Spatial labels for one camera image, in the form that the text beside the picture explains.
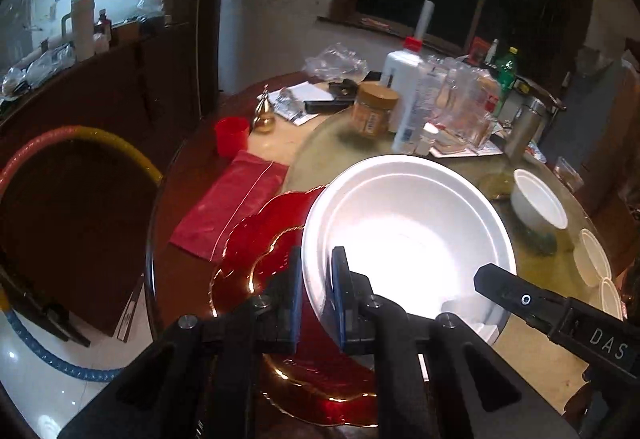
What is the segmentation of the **red cloth napkin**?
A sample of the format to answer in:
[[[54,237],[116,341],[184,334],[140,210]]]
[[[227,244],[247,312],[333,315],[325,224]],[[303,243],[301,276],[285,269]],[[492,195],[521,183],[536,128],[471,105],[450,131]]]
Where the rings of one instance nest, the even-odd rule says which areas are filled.
[[[231,232],[277,194],[288,166],[239,151],[222,175],[182,218],[169,242],[219,263]]]

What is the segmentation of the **stainless steel thermos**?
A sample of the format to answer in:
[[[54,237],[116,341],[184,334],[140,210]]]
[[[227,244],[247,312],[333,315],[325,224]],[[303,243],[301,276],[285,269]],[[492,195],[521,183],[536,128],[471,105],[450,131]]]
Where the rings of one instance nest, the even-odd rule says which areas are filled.
[[[524,156],[526,147],[535,136],[546,112],[544,103],[534,96],[529,96],[523,102],[503,150],[512,165],[516,165]]]

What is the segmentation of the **colourful hula hoop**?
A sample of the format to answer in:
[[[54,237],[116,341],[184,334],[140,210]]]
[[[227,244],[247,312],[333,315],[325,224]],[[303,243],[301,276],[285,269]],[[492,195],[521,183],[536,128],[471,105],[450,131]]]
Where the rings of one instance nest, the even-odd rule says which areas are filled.
[[[132,144],[99,128],[63,126],[35,136],[1,170],[1,311],[43,363],[81,381],[109,383],[56,355],[27,329],[89,347],[70,321],[112,335],[141,282],[163,175]]]

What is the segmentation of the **green plastic bottle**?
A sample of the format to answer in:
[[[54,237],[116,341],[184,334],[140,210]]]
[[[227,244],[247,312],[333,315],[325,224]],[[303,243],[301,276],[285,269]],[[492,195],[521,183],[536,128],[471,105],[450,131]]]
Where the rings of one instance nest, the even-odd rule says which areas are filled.
[[[498,117],[503,108],[504,102],[508,97],[512,86],[514,84],[516,74],[518,73],[518,61],[516,56],[518,55],[518,49],[516,47],[510,47],[499,60],[496,62],[497,77],[496,81],[500,86],[499,98],[496,108],[494,110],[495,117]]]

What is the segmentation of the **clear glass mug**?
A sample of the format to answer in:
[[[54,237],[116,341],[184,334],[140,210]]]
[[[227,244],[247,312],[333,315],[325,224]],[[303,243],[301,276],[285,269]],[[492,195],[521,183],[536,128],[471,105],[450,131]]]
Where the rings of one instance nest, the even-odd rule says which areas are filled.
[[[498,82],[486,69],[457,63],[447,76],[448,100],[438,118],[438,144],[445,154],[479,148],[494,123]]]

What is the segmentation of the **small white pill bottle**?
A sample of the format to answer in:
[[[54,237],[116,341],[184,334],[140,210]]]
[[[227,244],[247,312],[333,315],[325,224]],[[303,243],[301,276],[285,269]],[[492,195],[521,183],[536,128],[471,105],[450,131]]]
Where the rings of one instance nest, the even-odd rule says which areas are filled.
[[[430,122],[427,122],[422,128],[418,144],[416,144],[416,148],[414,149],[414,154],[418,156],[427,156],[430,154],[432,147],[437,141],[438,135],[439,129]]]

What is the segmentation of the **white red liquor bottle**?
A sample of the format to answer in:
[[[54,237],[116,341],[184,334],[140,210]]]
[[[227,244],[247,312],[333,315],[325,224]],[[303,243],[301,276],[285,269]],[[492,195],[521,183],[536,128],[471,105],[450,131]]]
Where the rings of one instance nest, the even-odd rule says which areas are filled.
[[[398,101],[390,114],[390,123],[388,124],[388,130],[391,133],[397,132],[402,118],[411,107],[421,76],[422,47],[423,43],[420,39],[407,37],[401,50],[390,52],[386,56],[378,83],[398,94]]]

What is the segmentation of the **red plastic cup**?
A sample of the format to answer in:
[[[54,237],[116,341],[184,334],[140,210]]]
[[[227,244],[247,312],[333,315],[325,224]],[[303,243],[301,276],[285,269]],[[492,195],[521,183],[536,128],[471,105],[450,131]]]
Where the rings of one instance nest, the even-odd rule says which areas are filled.
[[[246,151],[250,123],[244,117],[226,117],[219,119],[214,127],[216,150],[220,157],[235,158],[236,154]]]

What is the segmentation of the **white lotion tube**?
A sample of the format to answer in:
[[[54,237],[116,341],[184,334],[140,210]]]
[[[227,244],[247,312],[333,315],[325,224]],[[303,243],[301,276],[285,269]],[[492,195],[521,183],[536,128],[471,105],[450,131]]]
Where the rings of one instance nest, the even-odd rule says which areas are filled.
[[[428,99],[428,82],[432,66],[421,62],[413,69],[402,90],[400,121],[397,124],[392,151],[395,154],[411,154],[416,147],[422,127],[432,109]]]

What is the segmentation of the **large white foam bowl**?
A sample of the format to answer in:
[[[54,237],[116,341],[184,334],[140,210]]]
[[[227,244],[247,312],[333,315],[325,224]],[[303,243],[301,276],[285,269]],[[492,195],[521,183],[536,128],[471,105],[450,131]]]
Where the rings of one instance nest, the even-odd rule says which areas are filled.
[[[513,273],[506,227],[488,199],[459,173],[419,157],[387,155],[352,165],[312,204],[304,223],[303,274],[312,311],[337,336],[330,291],[334,248],[373,292],[410,315],[462,318],[495,344],[509,315],[477,294],[474,275],[494,265]]]

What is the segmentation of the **printed paper sheet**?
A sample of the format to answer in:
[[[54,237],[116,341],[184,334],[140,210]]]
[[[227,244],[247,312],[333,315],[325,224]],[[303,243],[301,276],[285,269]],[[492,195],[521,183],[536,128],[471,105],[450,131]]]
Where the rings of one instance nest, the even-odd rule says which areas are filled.
[[[467,157],[484,157],[501,155],[500,148],[487,140],[481,147],[476,148],[469,146],[464,140],[450,134],[447,131],[441,131],[430,153],[436,158],[467,158]]]

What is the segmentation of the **red scalloped glass plate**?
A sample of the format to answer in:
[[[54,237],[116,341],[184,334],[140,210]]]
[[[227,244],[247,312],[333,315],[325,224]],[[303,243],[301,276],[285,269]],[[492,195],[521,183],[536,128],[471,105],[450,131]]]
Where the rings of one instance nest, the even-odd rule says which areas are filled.
[[[302,243],[307,214],[322,191],[282,193],[234,228],[209,283],[215,317],[261,294],[288,269],[288,255]],[[314,425],[378,425],[373,372],[338,349],[307,297],[296,352],[262,357],[259,393],[281,412]]]

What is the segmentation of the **small white paper bowl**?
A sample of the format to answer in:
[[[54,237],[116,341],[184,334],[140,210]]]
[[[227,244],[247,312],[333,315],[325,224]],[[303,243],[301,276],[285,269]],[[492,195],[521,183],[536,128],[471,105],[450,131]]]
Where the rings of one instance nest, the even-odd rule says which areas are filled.
[[[568,227],[560,200],[544,181],[525,169],[514,170],[510,201],[518,219],[533,232],[546,234]]]

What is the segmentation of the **brown lidded jar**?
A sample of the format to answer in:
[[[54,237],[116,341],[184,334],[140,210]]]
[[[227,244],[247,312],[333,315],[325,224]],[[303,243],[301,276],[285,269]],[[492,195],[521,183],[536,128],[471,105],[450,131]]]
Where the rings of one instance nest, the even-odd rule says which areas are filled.
[[[352,108],[352,127],[360,136],[382,136],[388,130],[390,115],[398,100],[396,91],[372,81],[363,81],[358,87]]]

